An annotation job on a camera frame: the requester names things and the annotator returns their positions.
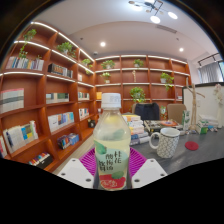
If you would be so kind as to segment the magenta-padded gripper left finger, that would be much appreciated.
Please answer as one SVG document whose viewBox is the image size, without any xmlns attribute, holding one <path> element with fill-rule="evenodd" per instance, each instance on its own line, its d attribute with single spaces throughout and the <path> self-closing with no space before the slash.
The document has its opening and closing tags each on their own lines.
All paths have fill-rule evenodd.
<svg viewBox="0 0 224 224">
<path fill-rule="evenodd" d="M 97 188 L 99 180 L 95 149 L 90 149 L 79 159 L 71 158 L 59 172 L 58 176 L 84 188 Z"/>
</svg>

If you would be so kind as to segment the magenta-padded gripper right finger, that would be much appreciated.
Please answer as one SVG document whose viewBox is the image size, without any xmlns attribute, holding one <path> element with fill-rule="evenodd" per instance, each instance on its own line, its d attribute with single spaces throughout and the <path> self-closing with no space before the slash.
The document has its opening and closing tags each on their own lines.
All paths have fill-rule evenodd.
<svg viewBox="0 0 224 224">
<path fill-rule="evenodd" d="M 165 177 L 167 173 L 154 159 L 147 159 L 134 148 L 130 149 L 128 188 L 146 186 Z"/>
</svg>

